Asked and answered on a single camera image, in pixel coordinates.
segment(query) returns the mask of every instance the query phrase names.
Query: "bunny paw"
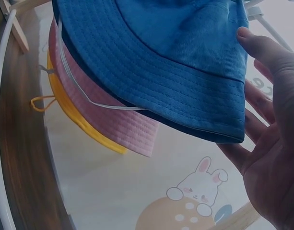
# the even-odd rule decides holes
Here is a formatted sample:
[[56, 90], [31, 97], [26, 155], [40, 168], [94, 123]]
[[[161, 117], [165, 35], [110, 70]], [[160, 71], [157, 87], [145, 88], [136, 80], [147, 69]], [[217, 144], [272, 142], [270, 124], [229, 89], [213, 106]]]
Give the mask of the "bunny paw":
[[203, 217], [209, 217], [212, 215], [212, 209], [206, 204], [199, 204], [197, 206], [197, 212]]
[[167, 190], [167, 197], [174, 201], [181, 200], [183, 198], [183, 192], [176, 187], [169, 188]]

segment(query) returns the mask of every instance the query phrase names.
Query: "bunny illustration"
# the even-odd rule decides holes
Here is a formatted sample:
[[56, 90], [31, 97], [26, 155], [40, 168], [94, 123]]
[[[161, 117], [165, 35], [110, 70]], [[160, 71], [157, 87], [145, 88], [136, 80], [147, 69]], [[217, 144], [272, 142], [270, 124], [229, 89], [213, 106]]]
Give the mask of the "bunny illustration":
[[198, 202], [197, 212], [201, 216], [212, 215], [218, 186], [228, 180], [228, 174], [223, 169], [217, 169], [211, 174], [208, 172], [210, 165], [211, 158], [204, 157], [195, 172], [188, 175], [176, 187], [167, 190], [167, 197], [174, 201], [181, 200], [183, 197], [193, 199]]

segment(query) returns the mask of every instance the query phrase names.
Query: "yellow strap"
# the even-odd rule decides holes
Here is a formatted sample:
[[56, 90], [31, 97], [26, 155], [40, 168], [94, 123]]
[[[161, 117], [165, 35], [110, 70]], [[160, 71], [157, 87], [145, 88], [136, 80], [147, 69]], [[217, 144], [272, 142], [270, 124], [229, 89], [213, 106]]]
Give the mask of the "yellow strap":
[[[43, 109], [39, 109], [35, 106], [35, 101], [39, 101], [39, 100], [43, 100], [45, 98], [54, 98], [45, 108]], [[56, 101], [56, 98], [55, 96], [51, 95], [51, 96], [41, 96], [41, 97], [34, 97], [32, 100], [31, 100], [31, 106], [33, 107], [33, 109], [35, 109], [37, 112], [44, 112], [46, 111], [54, 102]]]

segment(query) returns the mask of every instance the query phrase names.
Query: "hat crown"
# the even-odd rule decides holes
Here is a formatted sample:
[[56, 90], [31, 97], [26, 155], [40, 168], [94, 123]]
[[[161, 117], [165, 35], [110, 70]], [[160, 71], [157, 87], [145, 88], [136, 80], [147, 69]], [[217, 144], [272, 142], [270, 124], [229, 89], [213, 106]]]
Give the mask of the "hat crown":
[[157, 54], [194, 69], [243, 80], [247, 54], [236, 40], [238, 27], [248, 27], [242, 0], [116, 2], [130, 30]]

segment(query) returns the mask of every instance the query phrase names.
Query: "fingernail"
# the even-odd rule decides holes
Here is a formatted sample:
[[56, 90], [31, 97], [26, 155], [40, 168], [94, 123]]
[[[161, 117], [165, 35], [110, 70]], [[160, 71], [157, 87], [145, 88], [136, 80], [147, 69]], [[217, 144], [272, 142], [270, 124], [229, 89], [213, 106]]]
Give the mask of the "fingernail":
[[240, 27], [237, 30], [237, 35], [243, 38], [249, 37], [250, 35], [253, 35], [252, 32], [246, 28], [246, 27]]

